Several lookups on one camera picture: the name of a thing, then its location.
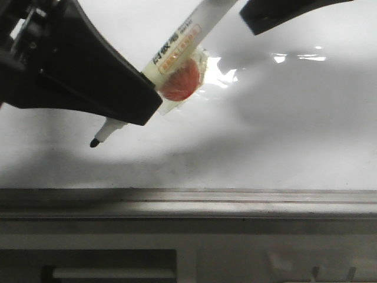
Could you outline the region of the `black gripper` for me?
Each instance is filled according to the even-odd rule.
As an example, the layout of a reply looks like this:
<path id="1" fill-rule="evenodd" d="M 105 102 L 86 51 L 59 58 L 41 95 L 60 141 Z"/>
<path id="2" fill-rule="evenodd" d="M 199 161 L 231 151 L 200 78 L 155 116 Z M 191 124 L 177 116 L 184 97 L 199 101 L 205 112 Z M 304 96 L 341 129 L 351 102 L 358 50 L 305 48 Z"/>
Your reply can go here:
<path id="1" fill-rule="evenodd" d="M 162 103 L 77 1 L 1 1 L 1 101 L 141 126 Z"/>

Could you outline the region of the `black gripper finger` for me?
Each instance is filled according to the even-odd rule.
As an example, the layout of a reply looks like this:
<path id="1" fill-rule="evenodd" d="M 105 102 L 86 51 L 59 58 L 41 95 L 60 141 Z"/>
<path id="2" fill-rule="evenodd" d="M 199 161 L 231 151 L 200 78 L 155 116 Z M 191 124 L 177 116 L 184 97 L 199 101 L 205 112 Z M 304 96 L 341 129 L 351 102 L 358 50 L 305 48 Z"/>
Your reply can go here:
<path id="1" fill-rule="evenodd" d="M 347 0 L 251 0 L 239 14 L 253 35 L 262 34 L 293 18 Z"/>

